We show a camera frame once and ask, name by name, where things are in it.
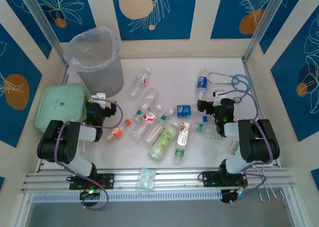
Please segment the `orange cap orange label bottle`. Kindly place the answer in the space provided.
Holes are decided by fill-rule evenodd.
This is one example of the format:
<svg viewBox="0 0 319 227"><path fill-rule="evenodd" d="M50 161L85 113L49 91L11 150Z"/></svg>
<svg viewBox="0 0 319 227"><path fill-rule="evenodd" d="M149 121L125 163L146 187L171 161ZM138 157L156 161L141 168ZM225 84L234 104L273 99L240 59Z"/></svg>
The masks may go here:
<svg viewBox="0 0 319 227"><path fill-rule="evenodd" d="M130 119L126 119L123 124L111 129L107 133L105 140L108 143L112 143L112 142L120 139L130 126L131 126Z"/></svg>

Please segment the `pale green square case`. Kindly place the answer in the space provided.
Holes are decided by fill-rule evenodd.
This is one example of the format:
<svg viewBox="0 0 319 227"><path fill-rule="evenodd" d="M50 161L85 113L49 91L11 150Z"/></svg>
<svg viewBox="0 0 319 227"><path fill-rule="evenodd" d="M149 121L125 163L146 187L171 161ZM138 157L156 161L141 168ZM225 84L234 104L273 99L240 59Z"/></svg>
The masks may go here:
<svg viewBox="0 0 319 227"><path fill-rule="evenodd" d="M35 126L45 132L52 120L82 122L86 100L80 84L48 86L41 95Z"/></svg>

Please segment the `red white label clear bottle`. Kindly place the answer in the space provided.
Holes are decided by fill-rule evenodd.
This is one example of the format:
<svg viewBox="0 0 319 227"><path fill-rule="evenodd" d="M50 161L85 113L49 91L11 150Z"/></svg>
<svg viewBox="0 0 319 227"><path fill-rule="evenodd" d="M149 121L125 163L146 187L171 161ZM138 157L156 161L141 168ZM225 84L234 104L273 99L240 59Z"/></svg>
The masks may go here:
<svg viewBox="0 0 319 227"><path fill-rule="evenodd" d="M151 69L146 68L136 76L128 90L128 97L130 100L136 100L141 95L142 91L147 86L150 73Z"/></svg>
<svg viewBox="0 0 319 227"><path fill-rule="evenodd" d="M132 138L134 141L139 141L147 131L149 131L161 112L161 105L156 105L153 109L147 111L139 124L132 130Z"/></svg>

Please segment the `blue tube stethoscope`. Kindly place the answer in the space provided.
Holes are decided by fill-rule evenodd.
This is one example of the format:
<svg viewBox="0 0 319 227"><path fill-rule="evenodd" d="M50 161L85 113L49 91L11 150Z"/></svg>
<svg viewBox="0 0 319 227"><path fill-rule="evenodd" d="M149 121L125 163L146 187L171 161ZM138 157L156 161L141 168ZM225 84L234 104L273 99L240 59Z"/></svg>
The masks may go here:
<svg viewBox="0 0 319 227"><path fill-rule="evenodd" d="M244 74L224 74L224 73L218 73L218 72L209 72L208 74L208 81L210 84L214 86L230 86L233 90L241 90L240 87L244 87L244 91L249 92L250 86L249 81L247 77ZM235 103L240 103L244 97L246 97L246 93L242 93L239 96L236 96L233 98Z"/></svg>

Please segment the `blue label plastic bottle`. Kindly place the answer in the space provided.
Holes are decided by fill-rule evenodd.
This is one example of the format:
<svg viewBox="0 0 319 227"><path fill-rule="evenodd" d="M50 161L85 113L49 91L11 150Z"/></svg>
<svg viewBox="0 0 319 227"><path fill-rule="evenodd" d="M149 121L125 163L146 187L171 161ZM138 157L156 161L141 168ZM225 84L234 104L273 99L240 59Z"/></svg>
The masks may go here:
<svg viewBox="0 0 319 227"><path fill-rule="evenodd" d="M208 88L208 71L203 69L199 72L197 77L196 92L199 99L203 99Z"/></svg>
<svg viewBox="0 0 319 227"><path fill-rule="evenodd" d="M177 105L169 109L169 113L176 118L188 118L201 114L196 105Z"/></svg>

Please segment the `clear packet with green item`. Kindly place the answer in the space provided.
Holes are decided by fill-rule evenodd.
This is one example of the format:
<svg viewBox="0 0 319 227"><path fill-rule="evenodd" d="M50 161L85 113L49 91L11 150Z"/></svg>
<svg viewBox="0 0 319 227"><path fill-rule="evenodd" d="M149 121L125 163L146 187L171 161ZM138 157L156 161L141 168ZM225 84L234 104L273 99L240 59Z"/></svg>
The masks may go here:
<svg viewBox="0 0 319 227"><path fill-rule="evenodd" d="M156 170L142 168L137 181L137 187L144 190L152 190L155 184Z"/></svg>

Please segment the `white gauze pack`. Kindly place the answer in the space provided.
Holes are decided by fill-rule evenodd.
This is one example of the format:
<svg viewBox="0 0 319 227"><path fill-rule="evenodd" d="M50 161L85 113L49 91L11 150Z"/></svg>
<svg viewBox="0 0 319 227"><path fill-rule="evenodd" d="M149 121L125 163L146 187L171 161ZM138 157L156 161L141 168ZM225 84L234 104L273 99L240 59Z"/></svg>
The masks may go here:
<svg viewBox="0 0 319 227"><path fill-rule="evenodd" d="M239 141L232 141L229 147L230 153L232 155L236 155L238 151L240 150Z"/></svg>

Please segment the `small green cap bottle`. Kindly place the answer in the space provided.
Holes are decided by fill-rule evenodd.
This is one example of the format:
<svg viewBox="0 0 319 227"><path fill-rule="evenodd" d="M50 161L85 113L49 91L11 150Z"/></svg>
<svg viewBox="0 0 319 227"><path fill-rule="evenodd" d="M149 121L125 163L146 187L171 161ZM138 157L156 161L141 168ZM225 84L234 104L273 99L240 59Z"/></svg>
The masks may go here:
<svg viewBox="0 0 319 227"><path fill-rule="evenodd" d="M133 120L135 123L139 123L141 121L141 119L143 118L144 112L145 111L143 109L138 109L136 111L136 113L133 116Z"/></svg>

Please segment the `aluminium frame post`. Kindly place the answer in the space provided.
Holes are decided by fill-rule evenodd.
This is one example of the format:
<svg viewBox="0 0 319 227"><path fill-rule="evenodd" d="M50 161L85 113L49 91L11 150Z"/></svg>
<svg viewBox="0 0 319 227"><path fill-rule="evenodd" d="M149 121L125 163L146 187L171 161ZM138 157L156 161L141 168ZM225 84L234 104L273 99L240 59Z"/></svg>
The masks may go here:
<svg viewBox="0 0 319 227"><path fill-rule="evenodd" d="M274 18L278 8L280 7L283 0L270 0L268 6L265 9L265 12L252 35L252 38L249 42L249 45L245 51L245 54L242 57L243 63L247 63L253 52L255 51L257 45L264 36L267 28L269 27L272 19Z"/></svg>
<svg viewBox="0 0 319 227"><path fill-rule="evenodd" d="M42 33L46 37L47 41L51 45L51 47L55 50L57 56L62 61L65 67L68 67L68 64L63 56L63 49L60 45L59 39L55 34L52 26L50 25L48 19L46 18L43 10L41 9L37 0L23 0L25 5L27 6L29 12L33 16L37 25L41 29Z"/></svg>

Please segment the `grey mesh waste bin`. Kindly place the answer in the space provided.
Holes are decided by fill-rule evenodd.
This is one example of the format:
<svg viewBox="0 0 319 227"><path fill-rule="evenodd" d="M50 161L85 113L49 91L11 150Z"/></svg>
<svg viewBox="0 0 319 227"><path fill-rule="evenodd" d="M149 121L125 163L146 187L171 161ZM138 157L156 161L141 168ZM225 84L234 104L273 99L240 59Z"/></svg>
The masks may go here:
<svg viewBox="0 0 319 227"><path fill-rule="evenodd" d="M105 93L106 97L112 97L119 93L124 86L124 76L121 65L121 57L114 64L95 72L71 72L78 75L88 90L92 93Z"/></svg>

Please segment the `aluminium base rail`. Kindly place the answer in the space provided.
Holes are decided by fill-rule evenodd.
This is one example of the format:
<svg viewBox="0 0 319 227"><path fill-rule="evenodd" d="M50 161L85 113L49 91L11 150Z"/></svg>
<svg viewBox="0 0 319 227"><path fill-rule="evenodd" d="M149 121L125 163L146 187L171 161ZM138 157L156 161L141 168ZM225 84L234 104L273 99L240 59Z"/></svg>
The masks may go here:
<svg viewBox="0 0 319 227"><path fill-rule="evenodd" d="M203 190L204 184L198 180L198 175L204 171L216 171L217 168L194 169L158 169L154 183L155 191L172 190ZM132 191L137 187L140 175L139 169L99 169L100 174L113 173L114 191ZM28 173L23 181L22 193L53 193L69 191L66 178L70 173L65 170L40 170L38 173ZM273 188L295 187L296 181L289 168L266 167L265 176Z"/></svg>

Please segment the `pale green label bottle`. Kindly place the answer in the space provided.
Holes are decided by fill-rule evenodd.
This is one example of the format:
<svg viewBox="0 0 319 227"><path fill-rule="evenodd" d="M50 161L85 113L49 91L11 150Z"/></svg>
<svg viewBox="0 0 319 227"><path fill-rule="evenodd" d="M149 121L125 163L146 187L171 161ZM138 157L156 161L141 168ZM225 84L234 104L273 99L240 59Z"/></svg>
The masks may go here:
<svg viewBox="0 0 319 227"><path fill-rule="evenodd" d="M166 151L177 133L177 123L173 122L166 126L161 132L160 136L153 143L151 149L148 152L148 157L155 161L161 162L164 158Z"/></svg>

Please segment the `clear unlabelled plastic bottle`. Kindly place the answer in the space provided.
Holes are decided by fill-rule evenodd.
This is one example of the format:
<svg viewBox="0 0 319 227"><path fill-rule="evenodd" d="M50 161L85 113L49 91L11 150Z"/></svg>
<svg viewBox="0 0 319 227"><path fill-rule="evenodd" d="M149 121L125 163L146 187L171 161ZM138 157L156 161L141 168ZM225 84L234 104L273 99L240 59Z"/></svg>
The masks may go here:
<svg viewBox="0 0 319 227"><path fill-rule="evenodd" d="M141 101L141 110L144 112L149 111L156 103L158 96L159 92L154 88L150 88Z"/></svg>

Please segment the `long green cap clear bottle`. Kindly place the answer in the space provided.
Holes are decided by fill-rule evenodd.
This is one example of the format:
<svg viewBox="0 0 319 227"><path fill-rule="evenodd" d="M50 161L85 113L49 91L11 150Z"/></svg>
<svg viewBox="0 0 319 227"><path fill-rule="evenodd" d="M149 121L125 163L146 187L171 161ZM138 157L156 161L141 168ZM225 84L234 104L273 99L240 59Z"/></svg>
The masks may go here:
<svg viewBox="0 0 319 227"><path fill-rule="evenodd" d="M147 135L145 142L148 146L151 146L155 140L159 137L163 131L164 125L168 120L167 114L163 114L159 120L156 121L155 125L152 127L150 133Z"/></svg>

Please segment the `white orange label bottle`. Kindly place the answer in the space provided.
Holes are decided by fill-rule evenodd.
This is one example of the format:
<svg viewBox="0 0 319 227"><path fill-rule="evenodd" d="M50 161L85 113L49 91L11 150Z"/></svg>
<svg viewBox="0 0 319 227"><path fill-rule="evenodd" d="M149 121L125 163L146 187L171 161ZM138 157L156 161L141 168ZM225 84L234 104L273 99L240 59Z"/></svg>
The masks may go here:
<svg viewBox="0 0 319 227"><path fill-rule="evenodd" d="M188 140L190 123L182 122L179 128L179 134L175 143L174 162L181 164L184 158L185 149Z"/></svg>

